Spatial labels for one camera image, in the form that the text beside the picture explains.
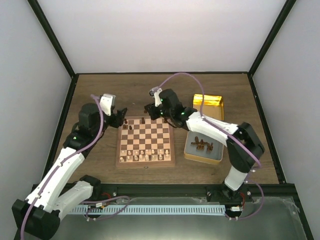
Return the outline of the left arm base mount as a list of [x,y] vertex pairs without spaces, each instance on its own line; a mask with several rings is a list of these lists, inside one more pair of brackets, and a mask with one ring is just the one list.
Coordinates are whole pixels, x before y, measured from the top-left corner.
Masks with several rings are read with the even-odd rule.
[[118,187],[114,184],[102,183],[93,188],[92,195],[85,199],[85,202],[96,202],[100,200],[111,199],[118,194]]

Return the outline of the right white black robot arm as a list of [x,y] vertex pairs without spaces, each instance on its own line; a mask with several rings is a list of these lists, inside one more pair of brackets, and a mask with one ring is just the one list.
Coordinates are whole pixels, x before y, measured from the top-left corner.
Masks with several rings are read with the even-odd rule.
[[185,107],[172,89],[154,87],[149,94],[154,102],[145,105],[144,109],[152,120],[163,118],[173,128],[203,134],[227,148],[231,168],[223,181],[221,192],[225,200],[236,200],[248,173],[254,164],[260,164],[265,152],[253,127],[247,122],[240,125],[227,123],[208,117],[195,108]]

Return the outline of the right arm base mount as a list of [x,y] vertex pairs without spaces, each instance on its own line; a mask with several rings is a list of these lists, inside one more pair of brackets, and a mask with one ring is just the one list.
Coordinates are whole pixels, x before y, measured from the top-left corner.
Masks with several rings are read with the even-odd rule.
[[253,199],[247,194],[249,188],[240,186],[238,190],[231,190],[224,183],[212,184],[205,188],[206,199],[208,202],[219,202],[220,204],[240,204],[243,200],[245,202],[252,202]]

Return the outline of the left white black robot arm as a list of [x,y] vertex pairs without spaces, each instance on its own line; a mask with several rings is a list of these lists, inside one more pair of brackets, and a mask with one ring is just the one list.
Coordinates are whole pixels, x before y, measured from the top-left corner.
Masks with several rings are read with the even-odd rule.
[[20,239],[28,233],[41,240],[51,239],[61,221],[85,200],[97,202],[102,196],[100,180],[85,175],[65,193],[63,188],[75,170],[84,162],[108,127],[123,125],[127,108],[114,110],[111,103],[86,103],[78,121],[65,139],[57,160],[40,184],[26,197],[17,199],[12,213],[20,230]]

